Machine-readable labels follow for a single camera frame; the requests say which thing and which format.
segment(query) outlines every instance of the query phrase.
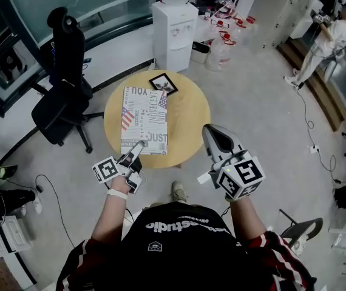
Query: forearm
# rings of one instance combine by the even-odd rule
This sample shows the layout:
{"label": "forearm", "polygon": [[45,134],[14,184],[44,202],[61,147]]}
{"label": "forearm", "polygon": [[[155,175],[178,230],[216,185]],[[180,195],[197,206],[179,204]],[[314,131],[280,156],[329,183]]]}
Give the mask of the forearm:
{"label": "forearm", "polygon": [[266,227],[248,196],[230,204],[232,223],[237,239],[249,240],[266,232]]}
{"label": "forearm", "polygon": [[[124,177],[114,178],[111,188],[128,194],[130,188]],[[123,219],[126,200],[117,196],[107,195],[103,211],[92,233],[92,239],[104,243],[119,243],[122,236]]]}
{"label": "forearm", "polygon": [[332,41],[333,41],[333,38],[332,38],[331,33],[329,32],[328,28],[326,28],[326,26],[325,26],[323,23],[320,24],[320,28],[321,28],[321,30],[323,31],[325,37],[326,37],[330,42],[332,42]]}

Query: floor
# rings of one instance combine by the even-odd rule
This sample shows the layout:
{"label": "floor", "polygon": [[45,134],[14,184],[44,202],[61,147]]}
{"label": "floor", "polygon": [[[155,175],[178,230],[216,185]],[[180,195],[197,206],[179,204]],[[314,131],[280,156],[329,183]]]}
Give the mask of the floor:
{"label": "floor", "polygon": [[[265,225],[281,232],[288,227],[280,216],[284,209],[297,221],[323,217],[321,233],[307,243],[301,260],[318,278],[316,290],[345,290],[346,257],[331,250],[336,237],[327,232],[335,211],[332,199],[334,184],[330,174],[320,165],[317,154],[311,154],[310,140],[304,121],[304,104],[294,89],[282,79],[290,75],[290,66],[275,50],[253,56],[240,50],[239,58],[228,71],[210,72],[204,65],[191,62],[182,73],[204,92],[211,109],[212,122],[235,132],[243,146],[257,156],[266,180],[251,197]],[[103,111],[118,81],[95,94],[88,112]],[[312,137],[320,147],[323,163],[328,166],[331,154],[338,159],[334,177],[346,178],[346,143],[340,132],[333,133],[324,114],[307,88],[301,91],[307,103],[307,116],[315,123]],[[51,145],[37,133],[18,149],[6,164],[18,164],[14,181],[33,185],[37,175],[49,177],[57,191],[64,223],[75,244],[88,238],[101,212],[106,188],[99,185],[91,165],[110,155],[118,156],[106,140],[101,118],[90,121],[85,130],[94,147],[92,154],[84,151],[76,131],[64,146]],[[183,163],[182,169],[144,169],[147,183],[131,196],[127,206],[136,213],[152,202],[169,201],[171,182],[180,180],[186,187],[189,202],[208,206],[219,213],[227,208],[223,192],[210,183],[200,185],[197,177],[209,170],[211,160],[204,149]],[[34,247],[21,256],[42,289],[55,281],[72,246],[59,218],[56,196],[50,184],[38,178],[43,187],[42,214],[31,204],[23,218]],[[225,216],[232,229],[230,216]]]}

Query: sneaker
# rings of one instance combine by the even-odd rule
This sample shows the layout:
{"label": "sneaker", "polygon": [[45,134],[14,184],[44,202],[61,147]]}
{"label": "sneaker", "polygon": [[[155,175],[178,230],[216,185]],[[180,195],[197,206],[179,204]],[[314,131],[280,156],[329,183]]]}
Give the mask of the sneaker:
{"label": "sneaker", "polygon": [[285,80],[286,83],[288,83],[290,86],[293,87],[298,87],[297,84],[295,84],[289,76],[284,76],[283,79]]}
{"label": "sneaker", "polygon": [[187,196],[185,195],[184,187],[181,183],[174,181],[172,183],[173,201],[183,202],[186,204]]}
{"label": "sneaker", "polygon": [[26,216],[26,213],[27,213],[26,204],[24,204],[24,205],[20,208],[19,212],[21,213],[21,216]]}
{"label": "sneaker", "polygon": [[33,201],[34,209],[37,212],[37,214],[40,214],[42,212],[42,204],[39,198],[39,193],[37,190],[33,190],[33,193],[35,194],[35,199]]}

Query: picture frame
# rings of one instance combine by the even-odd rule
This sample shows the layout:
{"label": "picture frame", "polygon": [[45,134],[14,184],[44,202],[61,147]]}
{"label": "picture frame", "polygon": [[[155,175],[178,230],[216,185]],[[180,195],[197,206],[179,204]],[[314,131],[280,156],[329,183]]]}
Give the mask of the picture frame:
{"label": "picture frame", "polygon": [[162,73],[155,78],[150,79],[149,82],[154,89],[166,92],[168,96],[178,92],[178,88],[176,88],[166,73]]}

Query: round wooden table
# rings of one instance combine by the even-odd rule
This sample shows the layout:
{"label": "round wooden table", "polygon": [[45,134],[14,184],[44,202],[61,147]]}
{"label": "round wooden table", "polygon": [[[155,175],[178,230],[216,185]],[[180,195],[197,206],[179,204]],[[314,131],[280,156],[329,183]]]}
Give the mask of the round wooden table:
{"label": "round wooden table", "polygon": [[178,92],[168,96],[168,154],[140,155],[145,168],[179,166],[202,146],[202,128],[211,122],[207,99],[199,87],[187,77],[166,70],[136,73],[115,89],[106,104],[104,130],[112,148],[120,154],[124,88],[153,89],[149,80],[164,72],[178,88]]}

